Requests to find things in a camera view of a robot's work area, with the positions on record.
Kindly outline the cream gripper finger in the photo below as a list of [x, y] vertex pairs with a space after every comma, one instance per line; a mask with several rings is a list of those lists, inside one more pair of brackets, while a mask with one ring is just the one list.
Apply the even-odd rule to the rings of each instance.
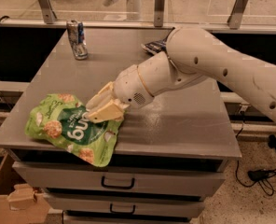
[[90, 110], [87, 114], [87, 119], [94, 123], [100, 123], [112, 119], [123, 119], [125, 110], [128, 107], [128, 104], [125, 104], [118, 99], [111, 99], [103, 105], [98, 105], [96, 108]]
[[101, 88], [86, 104], [88, 110], [105, 105], [113, 97], [113, 85], [112, 81], [108, 82], [103, 88]]

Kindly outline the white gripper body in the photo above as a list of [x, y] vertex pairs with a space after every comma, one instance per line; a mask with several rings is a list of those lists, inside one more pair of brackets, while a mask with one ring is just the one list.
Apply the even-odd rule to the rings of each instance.
[[132, 108], [141, 108], [154, 100], [139, 76], [137, 65], [130, 66], [117, 76], [114, 81], [114, 94]]

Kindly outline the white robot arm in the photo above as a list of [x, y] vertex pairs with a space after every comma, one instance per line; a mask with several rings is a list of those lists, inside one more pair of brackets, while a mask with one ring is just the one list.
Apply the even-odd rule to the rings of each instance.
[[122, 71], [86, 104], [94, 123], [121, 119], [126, 108], [140, 108], [165, 91], [176, 91], [210, 77], [276, 123], [276, 65], [243, 54], [201, 28], [177, 28], [165, 50]]

